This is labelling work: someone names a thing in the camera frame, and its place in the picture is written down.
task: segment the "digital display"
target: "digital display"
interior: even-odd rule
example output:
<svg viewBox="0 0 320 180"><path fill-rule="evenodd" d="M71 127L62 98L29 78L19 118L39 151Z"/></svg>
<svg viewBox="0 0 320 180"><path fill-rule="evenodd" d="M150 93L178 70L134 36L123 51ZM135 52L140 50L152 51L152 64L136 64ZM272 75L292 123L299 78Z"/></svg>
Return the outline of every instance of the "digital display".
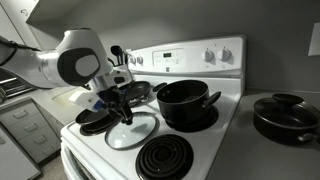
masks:
<svg viewBox="0 0 320 180"><path fill-rule="evenodd" d="M171 57L171 53L164 53L164 54L163 54L163 57L164 57L164 58Z"/></svg>

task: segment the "lid handle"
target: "lid handle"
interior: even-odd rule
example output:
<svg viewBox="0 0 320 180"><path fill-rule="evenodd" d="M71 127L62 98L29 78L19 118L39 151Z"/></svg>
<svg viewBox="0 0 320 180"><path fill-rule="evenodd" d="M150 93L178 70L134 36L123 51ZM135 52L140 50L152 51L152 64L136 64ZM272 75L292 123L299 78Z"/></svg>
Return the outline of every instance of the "lid handle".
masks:
<svg viewBox="0 0 320 180"><path fill-rule="evenodd" d="M272 98L279 103L281 108L287 110L304 101L301 97L291 94L274 94Z"/></svg>
<svg viewBox="0 0 320 180"><path fill-rule="evenodd" d="M202 107L206 108L207 106L215 103L219 99L220 95L221 95L221 91L214 93L207 100L203 102Z"/></svg>

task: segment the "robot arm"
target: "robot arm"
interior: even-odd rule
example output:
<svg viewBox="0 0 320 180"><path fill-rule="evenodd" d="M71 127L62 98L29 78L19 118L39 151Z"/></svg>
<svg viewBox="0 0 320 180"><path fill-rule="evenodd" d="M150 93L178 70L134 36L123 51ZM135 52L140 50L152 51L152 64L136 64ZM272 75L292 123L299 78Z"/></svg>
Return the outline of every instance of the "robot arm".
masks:
<svg viewBox="0 0 320 180"><path fill-rule="evenodd" d="M18 45L0 37L0 68L38 89L88 83L92 93L82 96L85 101L92 104L92 99L102 99L103 107L118 108L124 112L125 119L129 119L130 108L124 108L123 96L117 88L119 83L132 81L126 66L112 67L98 35L91 29L70 30L64 35L62 42L49 51Z"/></svg>
<svg viewBox="0 0 320 180"><path fill-rule="evenodd" d="M100 39L90 29L66 31L59 46L49 51L8 44L0 44L0 67L40 89L81 86L113 70Z"/></svg>

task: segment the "light switch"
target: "light switch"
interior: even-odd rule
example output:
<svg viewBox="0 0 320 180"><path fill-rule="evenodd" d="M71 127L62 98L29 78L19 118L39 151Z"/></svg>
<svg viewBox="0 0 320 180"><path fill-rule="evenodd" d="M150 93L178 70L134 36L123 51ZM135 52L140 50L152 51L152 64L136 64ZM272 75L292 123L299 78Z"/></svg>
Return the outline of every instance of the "light switch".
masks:
<svg viewBox="0 0 320 180"><path fill-rule="evenodd" d="M315 23L310 42L308 56L320 55L320 22Z"/></svg>

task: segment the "burner drip pan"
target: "burner drip pan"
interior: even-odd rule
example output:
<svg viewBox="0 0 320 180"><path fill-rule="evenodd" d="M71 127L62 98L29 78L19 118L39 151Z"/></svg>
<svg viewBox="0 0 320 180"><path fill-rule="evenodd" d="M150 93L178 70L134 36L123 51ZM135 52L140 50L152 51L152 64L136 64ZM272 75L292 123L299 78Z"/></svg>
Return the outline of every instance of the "burner drip pan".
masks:
<svg viewBox="0 0 320 180"><path fill-rule="evenodd" d="M182 179L193 163L193 150L184 138L163 135L146 143L136 159L140 179Z"/></svg>

